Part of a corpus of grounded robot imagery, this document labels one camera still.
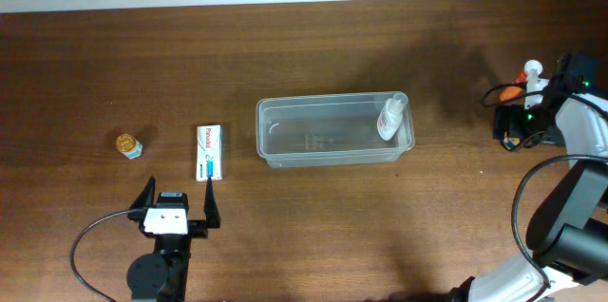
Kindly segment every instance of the plastic container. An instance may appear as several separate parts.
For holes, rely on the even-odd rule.
[[[397,160],[414,145],[409,103],[392,139],[384,141],[376,127],[396,93],[263,99],[257,103],[257,152],[273,168]]]

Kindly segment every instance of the white bottle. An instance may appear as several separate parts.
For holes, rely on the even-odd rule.
[[[408,97],[397,93],[384,104],[380,117],[378,117],[378,133],[385,141],[390,141],[403,120],[403,109],[408,103]]]

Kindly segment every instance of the white box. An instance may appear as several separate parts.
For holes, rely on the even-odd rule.
[[[211,179],[221,179],[221,126],[197,127],[197,144],[197,181],[207,181],[207,168],[211,166]]]

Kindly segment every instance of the brown wooden surface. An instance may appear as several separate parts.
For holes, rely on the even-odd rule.
[[[608,0],[383,0],[0,15],[0,299],[97,301],[67,254],[92,220],[149,176],[203,217],[195,127],[224,127],[222,228],[194,241],[189,301],[361,301],[442,293],[517,249],[522,175],[563,149],[506,153],[481,94],[531,58],[608,52]],[[256,151],[267,97],[403,90],[416,145],[398,161],[272,170]],[[130,132],[143,155],[114,147]],[[538,174],[522,231],[565,173]],[[125,217],[77,263],[127,300],[126,270],[153,241]],[[603,282],[559,301],[605,300]]]

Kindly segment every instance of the small jar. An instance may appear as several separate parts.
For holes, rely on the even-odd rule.
[[[116,139],[116,148],[128,159],[133,160],[142,154],[143,146],[141,143],[137,142],[135,137],[129,134],[123,134]]]

